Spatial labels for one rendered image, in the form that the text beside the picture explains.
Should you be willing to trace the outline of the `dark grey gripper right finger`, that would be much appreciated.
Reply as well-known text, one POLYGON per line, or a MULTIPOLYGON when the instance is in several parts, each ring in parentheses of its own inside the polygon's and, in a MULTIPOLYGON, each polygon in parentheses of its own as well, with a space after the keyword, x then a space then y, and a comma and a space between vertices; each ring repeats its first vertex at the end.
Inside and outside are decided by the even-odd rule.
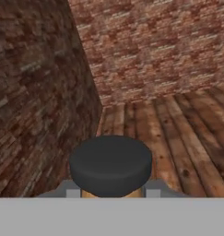
POLYGON ((147 198, 185 197, 185 194, 172 190, 162 180, 150 180, 145 183, 145 197, 147 198))

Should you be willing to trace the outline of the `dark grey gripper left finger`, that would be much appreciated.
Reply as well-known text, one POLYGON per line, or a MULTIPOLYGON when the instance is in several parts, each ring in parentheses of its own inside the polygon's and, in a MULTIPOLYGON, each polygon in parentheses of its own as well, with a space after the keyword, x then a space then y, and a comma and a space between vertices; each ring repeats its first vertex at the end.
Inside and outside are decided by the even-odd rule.
POLYGON ((40 197, 80 198, 81 190, 72 180, 66 180, 62 181, 56 189, 43 193, 40 197))

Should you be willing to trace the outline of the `black round stool with wooden base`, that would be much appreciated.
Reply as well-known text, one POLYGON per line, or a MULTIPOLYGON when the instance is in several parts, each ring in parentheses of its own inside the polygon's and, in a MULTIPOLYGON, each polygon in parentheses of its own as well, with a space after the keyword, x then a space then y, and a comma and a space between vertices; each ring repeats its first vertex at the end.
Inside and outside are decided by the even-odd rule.
POLYGON ((69 157, 75 184, 97 197, 123 197, 141 188, 152 170, 151 150, 128 136, 96 136, 69 157))

